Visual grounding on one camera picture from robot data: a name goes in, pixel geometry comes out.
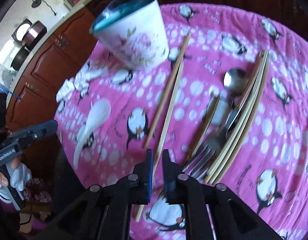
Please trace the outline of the white gloved left hand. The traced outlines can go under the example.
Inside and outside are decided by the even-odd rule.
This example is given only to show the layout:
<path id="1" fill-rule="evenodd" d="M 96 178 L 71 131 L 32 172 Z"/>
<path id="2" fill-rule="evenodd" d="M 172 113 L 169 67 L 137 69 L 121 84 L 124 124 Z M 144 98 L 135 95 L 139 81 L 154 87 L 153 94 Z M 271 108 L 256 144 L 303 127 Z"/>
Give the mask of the white gloved left hand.
<path id="1" fill-rule="evenodd" d="M 11 204 L 12 201 L 5 192 L 4 187 L 11 185 L 19 192 L 23 192 L 27 183 L 31 181 L 32 175 L 31 170 L 20 162 L 19 157 L 16 157 L 6 166 L 10 174 L 10 179 L 6 178 L 6 176 L 0 172 L 0 200 L 6 204 Z"/>

